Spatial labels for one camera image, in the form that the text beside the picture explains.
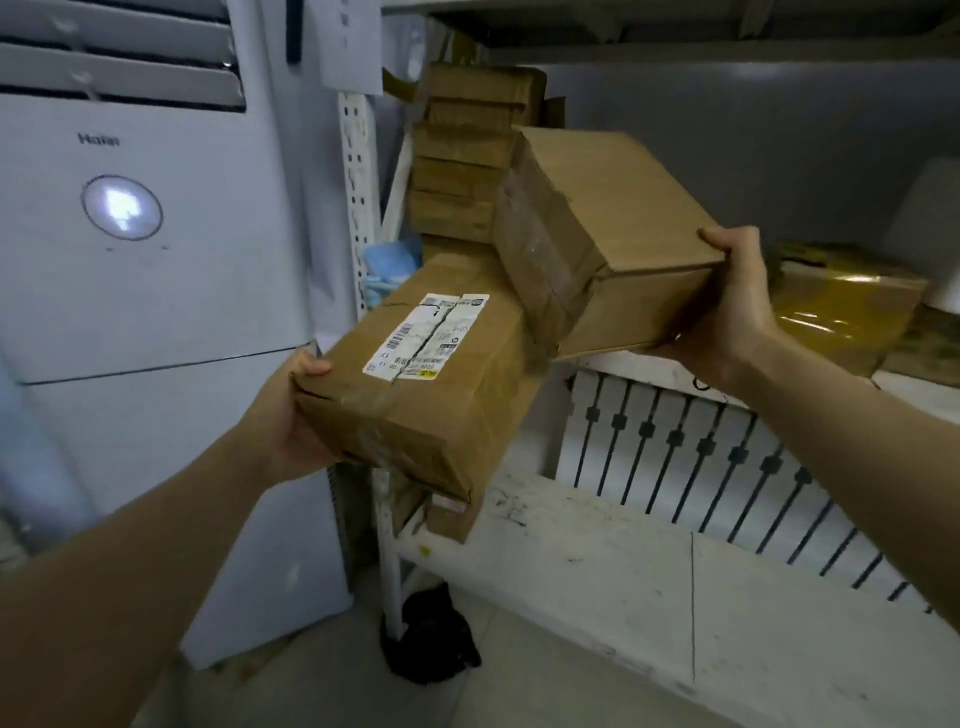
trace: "haier logo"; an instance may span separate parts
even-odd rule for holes
[[[119,147],[120,139],[116,136],[106,136],[104,134],[88,134],[77,132],[77,138],[81,144],[94,144],[98,147]]]

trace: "barcode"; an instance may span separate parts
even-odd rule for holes
[[[390,341],[387,342],[387,349],[396,349],[400,345],[400,342],[406,338],[406,335],[410,333],[410,329],[413,328],[413,324],[404,324],[396,331],[394,335],[390,337]]]

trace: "person's left hand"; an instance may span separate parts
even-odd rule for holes
[[[294,375],[325,375],[330,363],[298,349],[261,387],[227,438],[237,457],[250,458],[266,487],[296,480],[340,458],[306,423],[294,405]]]

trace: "forearm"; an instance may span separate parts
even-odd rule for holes
[[[228,434],[0,582],[0,704],[11,724],[129,725],[264,488]]]
[[[760,349],[740,389],[851,520],[960,629],[960,428],[785,336]]]

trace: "hand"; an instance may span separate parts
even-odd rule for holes
[[[720,303],[690,331],[652,353],[675,359],[705,384],[743,399],[751,363],[770,342],[784,337],[770,305],[760,231],[709,228],[698,233],[727,254]]]
[[[340,458],[321,442],[293,400],[293,375],[322,376],[330,363],[298,349],[257,393],[250,408],[227,433],[238,457],[250,457],[265,487],[296,480]]]

